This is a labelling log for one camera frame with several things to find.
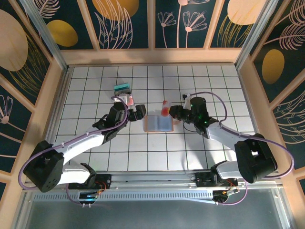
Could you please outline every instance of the white grid table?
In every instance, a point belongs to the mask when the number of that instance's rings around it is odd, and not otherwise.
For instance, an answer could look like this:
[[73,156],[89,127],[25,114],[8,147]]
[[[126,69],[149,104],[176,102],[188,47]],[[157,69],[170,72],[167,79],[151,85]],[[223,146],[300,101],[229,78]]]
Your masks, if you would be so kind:
[[[163,100],[183,104],[182,94],[209,91],[220,96],[228,109],[228,127],[254,131],[241,84],[233,65],[164,65],[76,67],[57,132],[57,141],[83,133],[108,114],[113,86],[129,83],[135,105],[145,104],[149,115],[160,114]],[[206,99],[210,116],[222,119],[224,108],[211,95]],[[110,142],[75,157],[96,171],[153,171],[208,169],[223,160],[236,160],[235,153],[219,142],[192,133],[182,123],[173,132],[145,133],[143,121],[132,122]]]

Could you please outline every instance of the small pink object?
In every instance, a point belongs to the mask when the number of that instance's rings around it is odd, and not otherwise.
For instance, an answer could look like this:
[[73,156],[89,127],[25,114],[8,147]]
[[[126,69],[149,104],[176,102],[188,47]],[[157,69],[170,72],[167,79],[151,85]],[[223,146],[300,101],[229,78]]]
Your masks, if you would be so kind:
[[163,117],[167,117],[169,115],[169,111],[170,111],[170,108],[171,108],[171,102],[167,101],[167,100],[164,100],[163,101],[163,104],[162,104],[162,110],[161,110],[161,115]]

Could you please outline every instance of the yellow circle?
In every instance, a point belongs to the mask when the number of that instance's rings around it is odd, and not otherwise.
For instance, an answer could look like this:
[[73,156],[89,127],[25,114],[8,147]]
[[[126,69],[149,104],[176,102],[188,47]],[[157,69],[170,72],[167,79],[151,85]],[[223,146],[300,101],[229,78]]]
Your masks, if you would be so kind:
[[281,76],[284,69],[285,59],[281,51],[270,50],[263,60],[263,79],[268,84],[275,83]]
[[105,18],[118,21],[124,19],[125,16],[119,16],[119,7],[121,6],[122,10],[125,8],[130,17],[132,17],[139,8],[139,0],[92,0],[96,10]]
[[266,0],[230,0],[228,4],[228,17],[237,25],[250,25],[255,23]]
[[0,66],[9,71],[20,70],[28,58],[28,40],[19,22],[0,10]]
[[47,27],[57,44],[65,47],[76,45],[78,41],[77,33],[75,29],[65,21],[53,20],[47,24]]

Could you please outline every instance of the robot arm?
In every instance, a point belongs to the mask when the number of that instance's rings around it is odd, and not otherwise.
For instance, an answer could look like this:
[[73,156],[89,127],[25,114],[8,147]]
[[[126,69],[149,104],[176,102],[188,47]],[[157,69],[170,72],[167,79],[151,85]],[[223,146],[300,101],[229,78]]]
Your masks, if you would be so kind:
[[[124,128],[129,121],[134,122],[144,118],[146,115],[145,105],[137,105],[136,111],[129,109],[127,119],[125,115],[124,104],[121,102],[114,103],[109,114],[104,115],[98,122],[94,123],[87,130],[87,136],[78,135],[74,137],[75,141],[70,144],[56,142],[49,144],[42,141],[37,144],[31,156],[42,150],[51,148],[53,145],[62,145],[57,150],[51,150],[40,157],[32,160],[24,169],[23,173],[40,189],[41,192],[47,192],[59,184],[79,183],[92,187],[95,182],[95,171],[86,163],[77,164],[72,159],[77,155],[107,143],[116,137],[117,133]],[[103,129],[114,127],[124,121],[121,126],[109,131]],[[89,135],[89,132],[97,131],[96,134]]]
[[277,163],[266,142],[241,137],[239,132],[220,126],[218,120],[209,117],[204,98],[184,98],[189,104],[184,107],[172,106],[169,114],[175,119],[194,124],[198,134],[216,140],[236,153],[237,161],[223,161],[212,167],[220,179],[243,178],[254,183],[277,170]]

